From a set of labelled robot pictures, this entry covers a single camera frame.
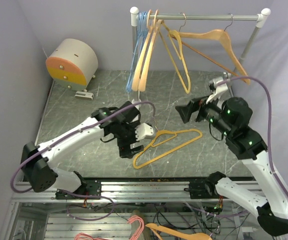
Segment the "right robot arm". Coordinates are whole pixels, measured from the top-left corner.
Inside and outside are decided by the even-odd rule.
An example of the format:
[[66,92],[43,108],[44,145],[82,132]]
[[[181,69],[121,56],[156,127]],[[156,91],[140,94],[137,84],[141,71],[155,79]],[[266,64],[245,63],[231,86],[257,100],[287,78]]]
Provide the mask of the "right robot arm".
[[274,237],[288,234],[288,190],[281,185],[280,175],[273,171],[265,141],[249,127],[253,111],[248,103],[241,97],[232,97],[218,107],[216,101],[206,102],[205,97],[200,97],[175,109],[183,123],[190,120],[192,113],[198,112],[197,122],[206,120],[209,127],[217,129],[228,149],[252,173],[264,196],[236,184],[219,171],[205,179],[205,194],[210,198],[220,195],[234,201],[256,217],[262,229]]

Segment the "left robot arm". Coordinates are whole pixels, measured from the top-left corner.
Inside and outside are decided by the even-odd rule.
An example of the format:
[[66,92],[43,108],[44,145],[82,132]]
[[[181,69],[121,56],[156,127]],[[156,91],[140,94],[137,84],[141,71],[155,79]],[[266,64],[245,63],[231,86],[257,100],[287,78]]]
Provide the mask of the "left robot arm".
[[143,150],[143,146],[131,147],[144,139],[145,123],[140,122],[140,111],[127,101],[121,108],[103,107],[94,112],[78,126],[66,133],[35,145],[29,142],[22,150],[21,163],[24,176],[34,192],[43,192],[50,187],[69,192],[79,199],[88,193],[86,180],[77,171],[62,170],[57,162],[64,156],[84,145],[102,140],[112,134],[117,140],[119,156],[133,158]]

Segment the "brown wooden hanger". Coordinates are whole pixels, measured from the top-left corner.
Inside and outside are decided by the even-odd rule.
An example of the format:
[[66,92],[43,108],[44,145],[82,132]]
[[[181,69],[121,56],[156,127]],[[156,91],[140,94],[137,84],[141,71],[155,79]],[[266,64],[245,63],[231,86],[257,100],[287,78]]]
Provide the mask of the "brown wooden hanger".
[[227,55],[232,60],[234,66],[239,71],[239,73],[242,74],[242,76],[248,75],[233,51],[232,42],[229,34],[223,29],[213,29],[205,33],[179,32],[179,36],[182,38],[189,38],[189,39],[218,41],[223,47],[223,49],[226,51]]

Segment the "yellow plastic hanger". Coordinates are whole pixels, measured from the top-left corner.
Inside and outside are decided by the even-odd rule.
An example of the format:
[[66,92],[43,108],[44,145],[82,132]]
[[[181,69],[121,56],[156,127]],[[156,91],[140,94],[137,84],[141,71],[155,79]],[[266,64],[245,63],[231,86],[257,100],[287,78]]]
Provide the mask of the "yellow plastic hanger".
[[[150,149],[156,149],[159,148],[160,146],[166,145],[167,143],[171,142],[173,139],[176,139],[178,137],[180,137],[181,135],[184,134],[192,134],[193,137],[191,137],[190,139],[177,144],[175,146],[172,147],[167,147],[166,151],[162,152],[160,155],[155,156],[155,157],[151,157],[149,158],[147,161],[142,162],[140,164],[138,164],[138,160],[139,158],[146,152],[148,152]],[[191,128],[191,129],[184,129],[184,130],[177,130],[177,131],[169,131],[169,130],[158,130],[156,133],[156,136],[148,143],[148,145],[146,147],[144,147],[144,149],[138,153],[134,159],[133,159],[133,167],[136,170],[142,169],[170,154],[173,154],[174,152],[196,142],[197,140],[200,140],[203,137],[203,133],[195,128]]]
[[185,58],[184,58],[184,54],[183,54],[183,42],[182,42],[182,39],[181,39],[181,36],[179,34],[179,32],[177,30],[174,30],[174,29],[170,29],[166,24],[165,24],[165,21],[162,19],[161,20],[161,25],[166,29],[167,33],[168,33],[168,38],[172,44],[172,47],[178,57],[178,59],[181,61],[182,63],[182,66],[184,68],[184,72],[185,72],[185,75],[186,75],[186,79],[187,81],[185,82],[183,77],[181,76],[180,74],[180,71],[175,63],[175,60],[171,54],[171,51],[162,35],[161,32],[159,32],[159,35],[161,37],[161,40],[163,42],[163,45],[166,49],[166,52],[170,58],[170,61],[175,69],[175,72],[177,73],[177,76],[182,84],[182,87],[185,91],[186,94],[189,94],[191,92],[191,79],[190,79],[190,76],[189,76],[189,72],[188,72],[188,68],[187,68],[187,65],[186,65],[186,61],[185,61]]

